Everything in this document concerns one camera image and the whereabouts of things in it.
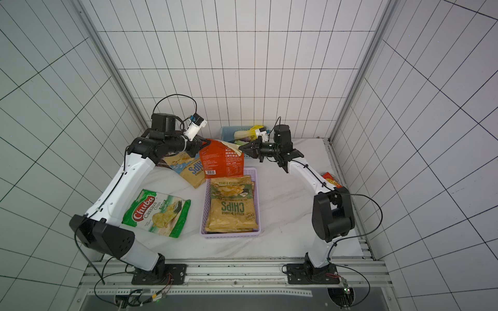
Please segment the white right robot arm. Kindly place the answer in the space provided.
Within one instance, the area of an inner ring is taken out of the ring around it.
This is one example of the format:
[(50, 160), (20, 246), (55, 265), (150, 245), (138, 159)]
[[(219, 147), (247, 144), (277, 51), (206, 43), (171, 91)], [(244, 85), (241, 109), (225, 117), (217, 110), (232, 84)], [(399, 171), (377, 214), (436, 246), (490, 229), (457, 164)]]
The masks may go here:
[(273, 158), (284, 171), (303, 182), (313, 197), (312, 226), (315, 240), (305, 254), (302, 264), (284, 264), (282, 271), (290, 285), (338, 285), (342, 277), (337, 266), (331, 263), (331, 255), (338, 241), (346, 238), (355, 228), (351, 194), (344, 187), (336, 187), (314, 170), (304, 155), (294, 148), (287, 125), (274, 128), (273, 142), (257, 138), (240, 151), (262, 162)]

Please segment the blue kettle cooked chips bag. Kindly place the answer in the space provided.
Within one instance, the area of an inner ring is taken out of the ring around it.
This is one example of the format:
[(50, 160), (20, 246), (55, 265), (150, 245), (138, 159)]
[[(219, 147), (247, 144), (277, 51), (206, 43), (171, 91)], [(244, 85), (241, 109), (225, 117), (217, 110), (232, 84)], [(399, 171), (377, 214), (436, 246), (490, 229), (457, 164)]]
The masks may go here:
[(206, 181), (204, 167), (199, 155), (192, 158), (187, 152), (181, 152), (164, 157), (162, 160), (195, 189)]

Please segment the beige cassava chips bag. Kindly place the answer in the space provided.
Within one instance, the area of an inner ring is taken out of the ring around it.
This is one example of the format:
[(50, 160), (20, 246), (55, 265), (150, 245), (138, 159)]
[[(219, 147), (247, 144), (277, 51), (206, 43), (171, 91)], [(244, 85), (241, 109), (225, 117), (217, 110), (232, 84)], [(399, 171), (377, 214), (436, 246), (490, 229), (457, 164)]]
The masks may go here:
[(239, 177), (244, 173), (245, 158), (225, 142), (209, 139), (200, 152), (206, 179)]

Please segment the green Chuba cassava chips bag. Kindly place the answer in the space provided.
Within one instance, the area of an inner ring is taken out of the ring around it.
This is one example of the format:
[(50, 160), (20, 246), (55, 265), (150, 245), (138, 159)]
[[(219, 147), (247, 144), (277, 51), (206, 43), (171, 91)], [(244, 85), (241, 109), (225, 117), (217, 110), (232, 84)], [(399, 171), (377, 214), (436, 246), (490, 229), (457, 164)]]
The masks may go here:
[(191, 200), (143, 189), (124, 214), (122, 224), (165, 237), (178, 238)]

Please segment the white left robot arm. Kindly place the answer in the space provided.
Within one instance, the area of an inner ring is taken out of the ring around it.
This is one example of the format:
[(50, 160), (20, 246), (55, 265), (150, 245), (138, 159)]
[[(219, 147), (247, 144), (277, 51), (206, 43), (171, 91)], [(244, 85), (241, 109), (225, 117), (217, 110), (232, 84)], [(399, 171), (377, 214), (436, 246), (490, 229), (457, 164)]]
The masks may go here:
[(209, 144), (200, 136), (152, 138), (145, 132), (135, 138), (124, 152), (121, 168), (99, 199), (85, 214), (74, 215), (70, 220), (76, 246), (110, 255), (135, 267), (132, 281), (135, 285), (165, 282), (171, 271), (165, 257), (138, 241), (134, 232), (123, 228), (123, 217), (141, 190), (143, 180), (161, 159), (179, 152), (194, 157)]

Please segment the green sour cream chips bag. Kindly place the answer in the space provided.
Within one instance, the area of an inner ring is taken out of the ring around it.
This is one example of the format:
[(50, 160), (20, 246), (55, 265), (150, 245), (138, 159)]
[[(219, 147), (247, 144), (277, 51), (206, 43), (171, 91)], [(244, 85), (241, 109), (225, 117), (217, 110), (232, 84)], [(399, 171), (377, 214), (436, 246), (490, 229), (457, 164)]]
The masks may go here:
[(250, 176), (212, 178), (208, 233), (253, 232), (259, 229)]

